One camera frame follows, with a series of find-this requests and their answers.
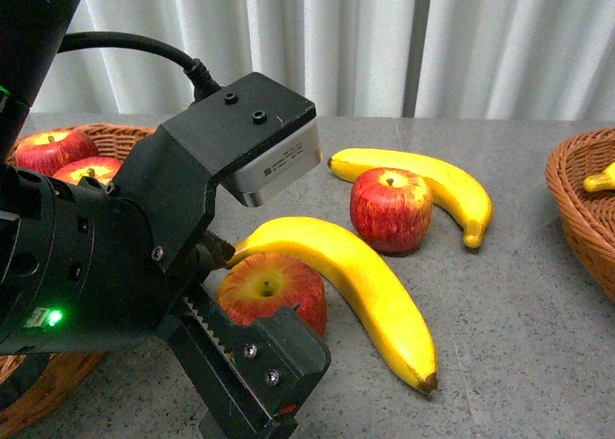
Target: red apple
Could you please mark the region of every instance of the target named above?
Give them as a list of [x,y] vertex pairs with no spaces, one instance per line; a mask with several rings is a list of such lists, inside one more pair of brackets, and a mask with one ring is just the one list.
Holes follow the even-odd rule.
[[82,177],[92,177],[102,184],[107,184],[113,179],[122,163],[120,159],[105,157],[75,160],[58,170],[53,177],[72,184],[79,184]]
[[402,254],[421,243],[431,223],[433,196],[425,180],[407,170],[373,168],[358,176],[350,217],[374,250]]
[[23,137],[14,156],[18,167],[51,177],[67,163],[98,156],[98,148],[79,129],[53,130]]
[[297,314],[319,335],[327,326],[325,284],[296,256],[264,252],[243,259],[222,280],[218,303],[237,324],[270,317],[282,305],[299,305]]

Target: wicker basket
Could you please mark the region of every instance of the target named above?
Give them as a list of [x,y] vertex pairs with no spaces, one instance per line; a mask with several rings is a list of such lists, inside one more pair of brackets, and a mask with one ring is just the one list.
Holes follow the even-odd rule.
[[547,162],[566,240],[615,301],[615,191],[589,193],[583,180],[615,161],[615,129],[584,132],[556,147]]
[[[80,129],[96,143],[101,156],[124,160],[144,136],[154,129],[113,124],[92,124],[54,130]],[[14,148],[7,163],[15,165]],[[104,353],[51,354],[42,375],[17,401],[0,410],[0,439],[10,437],[49,413],[101,361]],[[0,356],[0,384],[5,382],[24,361],[23,355]]]

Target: curtain fold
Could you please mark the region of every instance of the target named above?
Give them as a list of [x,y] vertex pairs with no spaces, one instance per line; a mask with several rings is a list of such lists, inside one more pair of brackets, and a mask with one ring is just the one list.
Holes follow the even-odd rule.
[[[185,50],[227,85],[252,70],[321,115],[402,116],[415,0],[82,0],[69,32]],[[430,0],[415,116],[615,120],[615,0]],[[119,49],[60,54],[33,111],[177,113],[182,69]]]

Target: yellow banana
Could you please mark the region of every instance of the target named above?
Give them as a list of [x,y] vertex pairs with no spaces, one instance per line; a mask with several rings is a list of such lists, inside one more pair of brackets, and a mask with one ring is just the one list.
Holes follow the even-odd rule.
[[615,162],[607,166],[602,172],[590,175],[583,180],[583,187],[588,192],[615,189]]
[[493,205],[480,183],[459,167],[420,154],[386,149],[348,148],[329,159],[329,168],[339,178],[354,182],[376,167],[401,168],[423,177],[433,202],[448,211],[463,228],[463,242],[476,249],[493,217]]
[[351,306],[391,370],[423,393],[437,390],[435,345],[421,312],[359,237],[317,218],[276,218],[235,245],[230,264],[257,252],[294,255],[317,270]]

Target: gray table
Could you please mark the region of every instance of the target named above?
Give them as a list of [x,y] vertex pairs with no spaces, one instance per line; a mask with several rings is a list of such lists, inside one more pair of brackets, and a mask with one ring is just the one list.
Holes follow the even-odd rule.
[[[108,121],[156,126],[166,117],[33,115],[31,133]],[[495,217],[478,255],[437,208],[420,249],[386,261],[422,310],[440,360],[430,401],[399,381],[327,284],[332,365],[297,415],[296,439],[611,438],[615,434],[615,305],[579,265],[544,178],[551,149],[597,123],[320,118],[325,157],[349,146],[411,150],[474,174]],[[235,242],[282,215],[349,229],[350,185],[325,164],[266,206],[224,190],[216,232]],[[219,277],[212,275],[208,287]],[[206,409],[157,340],[104,362],[19,438],[194,438]]]

